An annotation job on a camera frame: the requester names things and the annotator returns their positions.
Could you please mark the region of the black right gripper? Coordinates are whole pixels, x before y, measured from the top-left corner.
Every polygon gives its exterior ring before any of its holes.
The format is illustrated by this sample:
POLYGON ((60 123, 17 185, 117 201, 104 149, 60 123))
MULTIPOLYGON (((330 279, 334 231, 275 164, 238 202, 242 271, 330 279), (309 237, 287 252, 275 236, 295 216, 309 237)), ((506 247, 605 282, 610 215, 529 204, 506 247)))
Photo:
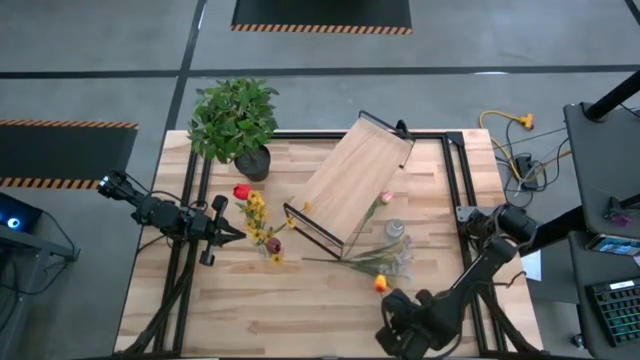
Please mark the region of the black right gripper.
POLYGON ((423 359, 433 344, 424 321, 425 308, 394 289, 382 298, 381 314, 383 327, 375 339, 384 352, 398 359, 423 359))

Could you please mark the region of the yellow daisy bunch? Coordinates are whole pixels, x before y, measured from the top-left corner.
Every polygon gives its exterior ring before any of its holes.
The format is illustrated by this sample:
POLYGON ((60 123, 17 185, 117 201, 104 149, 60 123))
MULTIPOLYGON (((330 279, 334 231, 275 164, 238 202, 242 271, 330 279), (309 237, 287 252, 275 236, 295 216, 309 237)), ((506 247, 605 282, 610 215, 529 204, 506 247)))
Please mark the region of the yellow daisy bunch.
POLYGON ((275 264, 282 264, 284 247, 277 234, 286 227, 293 229, 296 226, 295 218, 287 215, 282 225, 269 226, 269 212, 259 191, 250 185, 238 184, 233 189, 233 195, 238 200, 236 205, 245 216, 244 228, 254 247, 266 259, 275 264))

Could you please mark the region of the red tulip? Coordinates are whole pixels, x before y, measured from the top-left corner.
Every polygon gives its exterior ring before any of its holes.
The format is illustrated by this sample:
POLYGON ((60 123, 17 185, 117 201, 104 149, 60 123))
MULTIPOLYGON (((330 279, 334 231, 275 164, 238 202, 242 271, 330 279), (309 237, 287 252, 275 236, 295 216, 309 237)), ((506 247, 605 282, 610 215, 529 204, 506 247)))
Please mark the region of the red tulip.
POLYGON ((246 217, 247 225, 251 228, 262 228, 268 214, 261 193, 248 184, 237 184, 233 189, 233 195, 238 200, 236 205, 246 217))

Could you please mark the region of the white blossom spray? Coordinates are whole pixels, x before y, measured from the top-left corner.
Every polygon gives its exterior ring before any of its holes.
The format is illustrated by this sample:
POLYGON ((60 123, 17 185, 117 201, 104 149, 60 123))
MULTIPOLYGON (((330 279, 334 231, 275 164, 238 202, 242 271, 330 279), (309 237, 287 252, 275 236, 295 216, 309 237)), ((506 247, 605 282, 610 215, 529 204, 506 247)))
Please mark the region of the white blossom spray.
POLYGON ((350 258, 306 258, 306 261, 341 265, 373 277, 384 275, 390 283, 396 283, 399 279, 409 278, 409 265, 413 260, 412 245, 411 237, 405 236, 394 243, 350 258))

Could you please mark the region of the ribbed clear glass vase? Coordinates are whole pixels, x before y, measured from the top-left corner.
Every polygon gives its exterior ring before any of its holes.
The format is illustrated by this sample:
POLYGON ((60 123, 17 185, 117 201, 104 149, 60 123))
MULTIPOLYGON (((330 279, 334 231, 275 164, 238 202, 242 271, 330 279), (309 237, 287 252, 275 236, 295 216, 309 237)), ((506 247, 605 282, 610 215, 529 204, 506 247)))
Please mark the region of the ribbed clear glass vase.
POLYGON ((385 223, 384 240, 388 245, 400 241, 405 233, 405 224, 402 220, 394 218, 385 223))

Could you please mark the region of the pink tulip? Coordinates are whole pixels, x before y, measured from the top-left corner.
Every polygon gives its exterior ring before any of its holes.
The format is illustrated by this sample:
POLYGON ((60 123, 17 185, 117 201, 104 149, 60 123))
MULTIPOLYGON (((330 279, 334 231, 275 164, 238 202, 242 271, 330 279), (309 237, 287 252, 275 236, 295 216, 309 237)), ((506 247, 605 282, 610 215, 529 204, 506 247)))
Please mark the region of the pink tulip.
POLYGON ((364 227, 367 225, 369 220, 374 216, 376 210, 381 206, 388 205, 392 201, 393 198, 394 198, 394 193, 393 192, 385 191, 385 192, 380 193, 378 195, 378 197, 371 203, 371 205, 369 206, 368 210, 366 211, 362 221, 360 222, 359 226, 355 230, 355 235, 354 235, 353 239, 348 243, 347 249, 342 253, 342 257, 343 258, 346 258, 350 254, 350 252, 352 251, 353 247, 355 246, 358 238, 360 237, 360 234, 362 233, 364 227))

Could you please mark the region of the white paper sheet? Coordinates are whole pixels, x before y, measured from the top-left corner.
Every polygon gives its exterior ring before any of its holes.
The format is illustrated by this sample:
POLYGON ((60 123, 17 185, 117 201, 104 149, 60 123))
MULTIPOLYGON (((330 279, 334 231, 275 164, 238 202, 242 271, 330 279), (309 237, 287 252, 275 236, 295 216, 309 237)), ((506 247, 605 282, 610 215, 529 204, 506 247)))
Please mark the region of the white paper sheet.
POLYGON ((528 280, 540 282, 542 280, 542 256, 541 251, 537 250, 526 256, 521 256, 522 269, 528 280))

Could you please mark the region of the black pole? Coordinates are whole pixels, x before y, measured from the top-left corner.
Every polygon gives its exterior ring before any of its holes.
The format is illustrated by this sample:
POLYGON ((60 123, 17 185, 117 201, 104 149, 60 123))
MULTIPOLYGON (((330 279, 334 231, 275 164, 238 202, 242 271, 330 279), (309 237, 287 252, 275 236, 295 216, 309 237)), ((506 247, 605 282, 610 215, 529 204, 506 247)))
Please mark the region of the black pole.
POLYGON ((629 197, 595 191, 582 194, 581 205, 538 227, 533 242, 521 254, 528 255, 565 239, 570 232, 587 234, 587 243, 598 234, 640 239, 640 193, 629 197), (624 212, 632 218, 626 227, 618 227, 603 218, 608 211, 624 212))
POLYGON ((602 123, 612 110, 639 91, 640 70, 625 79, 595 103, 582 103, 583 113, 588 120, 602 123))

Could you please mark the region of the grey metal table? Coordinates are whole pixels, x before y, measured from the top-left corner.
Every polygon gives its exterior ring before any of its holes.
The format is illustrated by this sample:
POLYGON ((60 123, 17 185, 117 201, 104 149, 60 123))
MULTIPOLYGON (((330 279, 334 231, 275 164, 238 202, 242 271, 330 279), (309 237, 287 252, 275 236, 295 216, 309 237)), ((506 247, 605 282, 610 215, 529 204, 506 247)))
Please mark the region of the grey metal table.
POLYGON ((14 246, 18 252, 22 251, 27 255, 27 269, 19 270, 14 283, 7 287, 7 290, 12 292, 14 301, 7 317, 0 321, 0 360, 12 360, 33 298, 43 292, 37 287, 44 278, 44 269, 49 258, 59 256, 65 262, 75 262, 76 255, 72 246, 59 245, 3 226, 0 226, 0 242, 14 246))

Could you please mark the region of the black power strip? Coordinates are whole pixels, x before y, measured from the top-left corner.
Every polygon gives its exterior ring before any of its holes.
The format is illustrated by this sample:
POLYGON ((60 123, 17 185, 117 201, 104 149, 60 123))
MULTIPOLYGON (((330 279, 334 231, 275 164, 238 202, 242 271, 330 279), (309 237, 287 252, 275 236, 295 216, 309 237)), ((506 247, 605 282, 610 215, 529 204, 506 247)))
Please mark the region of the black power strip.
POLYGON ((519 186, 521 189, 534 191, 538 188, 538 177, 536 175, 536 162, 531 155, 517 155, 514 160, 516 173, 520 176, 519 186))

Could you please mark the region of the backlit black keyboard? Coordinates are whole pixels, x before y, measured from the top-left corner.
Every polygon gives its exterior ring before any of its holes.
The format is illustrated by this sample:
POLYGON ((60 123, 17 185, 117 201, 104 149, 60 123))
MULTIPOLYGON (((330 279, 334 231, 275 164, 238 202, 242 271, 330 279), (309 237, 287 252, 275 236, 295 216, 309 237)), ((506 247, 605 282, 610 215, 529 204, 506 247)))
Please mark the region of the backlit black keyboard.
POLYGON ((640 344, 640 278, 588 285, 586 294, 611 347, 640 344))

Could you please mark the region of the phone with lit screen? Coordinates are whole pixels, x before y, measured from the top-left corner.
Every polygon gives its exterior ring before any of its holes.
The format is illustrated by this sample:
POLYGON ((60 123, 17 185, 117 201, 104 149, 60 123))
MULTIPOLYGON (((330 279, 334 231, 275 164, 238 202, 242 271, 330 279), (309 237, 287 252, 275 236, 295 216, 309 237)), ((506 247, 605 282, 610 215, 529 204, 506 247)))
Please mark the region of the phone with lit screen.
POLYGON ((640 255, 640 239, 598 234, 587 243, 586 248, 601 253, 634 257, 640 255))

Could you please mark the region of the black desk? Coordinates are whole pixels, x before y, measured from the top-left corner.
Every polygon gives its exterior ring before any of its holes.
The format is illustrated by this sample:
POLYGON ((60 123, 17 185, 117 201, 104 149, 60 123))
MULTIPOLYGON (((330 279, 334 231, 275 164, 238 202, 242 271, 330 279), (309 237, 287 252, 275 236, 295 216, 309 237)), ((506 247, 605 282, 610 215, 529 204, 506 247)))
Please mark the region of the black desk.
POLYGON ((588 285, 640 278, 640 266, 631 256, 586 248, 598 234, 640 239, 640 209, 631 213, 631 223, 624 227, 603 218, 610 198, 624 201, 640 195, 640 118, 618 109, 609 112, 605 122, 596 123, 584 116, 579 105, 567 105, 563 111, 588 229, 568 234, 585 347, 596 359, 640 360, 640 343, 609 345, 586 292, 588 285))

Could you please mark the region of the black aluminium rig frame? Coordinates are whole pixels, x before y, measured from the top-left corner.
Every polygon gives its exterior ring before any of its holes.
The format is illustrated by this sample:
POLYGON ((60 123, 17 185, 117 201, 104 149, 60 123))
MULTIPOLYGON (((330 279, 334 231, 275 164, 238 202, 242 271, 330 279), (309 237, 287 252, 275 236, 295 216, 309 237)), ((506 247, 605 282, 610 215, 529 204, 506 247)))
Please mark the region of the black aluminium rig frame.
MULTIPOLYGON (((468 167, 479 206, 504 202, 499 166, 486 130, 459 130, 464 136, 468 167)), ((290 200, 320 167, 339 141, 337 131, 280 132, 268 145, 271 173, 256 183, 263 192, 270 223, 283 221, 282 204, 290 200)), ((182 190, 189 144, 186 131, 170 131, 165 140, 155 188, 182 190)), ((392 202, 376 212, 353 252, 383 246, 381 231, 390 218, 404 220, 412 237, 413 261, 402 288, 413 297, 421 288, 438 292, 462 273, 462 257, 449 182, 439 139, 420 139, 405 169, 389 182, 392 202)), ((243 217, 233 204, 232 188, 244 183, 231 165, 214 162, 207 201, 217 194, 231 204, 225 217, 243 228, 243 217)), ((315 244, 295 230, 281 233, 284 263, 263 260, 248 239, 216 250, 213 267, 197 264, 186 320, 183 357, 354 357, 379 358, 386 354, 374 334, 382 326, 381 297, 373 279, 357 271, 302 257, 326 257, 315 244)), ((115 344, 124 350, 139 336, 160 306, 170 259, 164 240, 147 247, 136 258, 115 344)), ((538 324, 526 279, 519 277, 497 298, 517 329, 532 345, 542 348, 538 324)))

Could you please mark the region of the wooden shelf black metal frame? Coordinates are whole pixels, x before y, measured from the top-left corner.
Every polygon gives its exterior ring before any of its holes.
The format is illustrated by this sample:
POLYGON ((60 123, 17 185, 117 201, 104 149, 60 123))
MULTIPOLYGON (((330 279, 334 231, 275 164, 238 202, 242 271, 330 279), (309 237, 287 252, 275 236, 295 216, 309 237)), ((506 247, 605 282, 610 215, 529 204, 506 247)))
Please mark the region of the wooden shelf black metal frame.
POLYGON ((283 204, 285 215, 329 257, 341 258, 349 237, 396 171, 404 168, 415 143, 405 121, 391 125, 360 111, 319 169, 283 204))

